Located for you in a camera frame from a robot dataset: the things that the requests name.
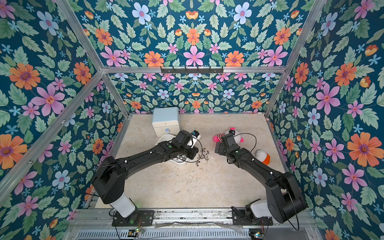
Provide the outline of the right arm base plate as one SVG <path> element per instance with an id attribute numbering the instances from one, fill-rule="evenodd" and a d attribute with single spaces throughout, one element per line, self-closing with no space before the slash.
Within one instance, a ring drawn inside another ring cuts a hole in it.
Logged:
<path id="1" fill-rule="evenodd" d="M 244 209 L 231 207 L 233 225 L 239 226 L 272 226 L 273 218 L 267 201 L 254 200 L 247 204 Z"/>

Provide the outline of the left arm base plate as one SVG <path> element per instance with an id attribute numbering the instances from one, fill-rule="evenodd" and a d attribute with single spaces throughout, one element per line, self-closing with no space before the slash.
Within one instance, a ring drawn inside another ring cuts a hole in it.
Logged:
<path id="1" fill-rule="evenodd" d="M 113 227 L 148 227 L 154 220 L 155 211 L 152 210 L 135 210 L 131 215 L 124 218 L 117 211 L 113 215 Z"/>

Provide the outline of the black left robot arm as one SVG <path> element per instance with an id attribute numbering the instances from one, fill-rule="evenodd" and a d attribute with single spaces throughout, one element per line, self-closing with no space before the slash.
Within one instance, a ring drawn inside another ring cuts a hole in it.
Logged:
<path id="1" fill-rule="evenodd" d="M 200 141 L 200 133 L 182 130 L 168 141 L 159 142 L 149 150 L 133 156 L 115 159 L 107 157 L 97 169 L 92 186 L 102 202 L 110 205 L 123 218 L 134 215 L 138 209 L 125 194 L 125 181 L 133 174 L 176 158 L 193 160 L 199 149 L 195 143 Z"/>

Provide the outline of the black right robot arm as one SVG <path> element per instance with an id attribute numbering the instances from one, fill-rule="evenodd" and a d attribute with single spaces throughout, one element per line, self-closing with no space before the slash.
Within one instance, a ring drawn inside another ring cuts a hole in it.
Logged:
<path id="1" fill-rule="evenodd" d="M 215 152 L 225 156 L 228 164 L 248 172 L 264 186 L 266 200 L 255 200 L 246 205 L 245 213 L 249 220 L 273 218 L 282 224 L 308 207 L 291 173 L 281 173 L 259 161 L 249 150 L 236 143 L 233 134 L 223 135 L 216 144 Z"/>

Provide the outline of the white storage tray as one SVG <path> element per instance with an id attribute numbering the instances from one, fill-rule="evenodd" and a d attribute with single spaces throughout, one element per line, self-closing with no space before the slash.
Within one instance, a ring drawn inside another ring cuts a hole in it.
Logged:
<path id="1" fill-rule="evenodd" d="M 174 135 L 164 135 L 162 136 L 155 145 L 155 154 L 163 158 L 163 162 L 172 162 L 179 166 L 184 166 L 187 164 L 188 158 L 185 156 L 178 156 L 176 154 L 176 149 L 172 146 L 172 140 L 176 136 Z"/>

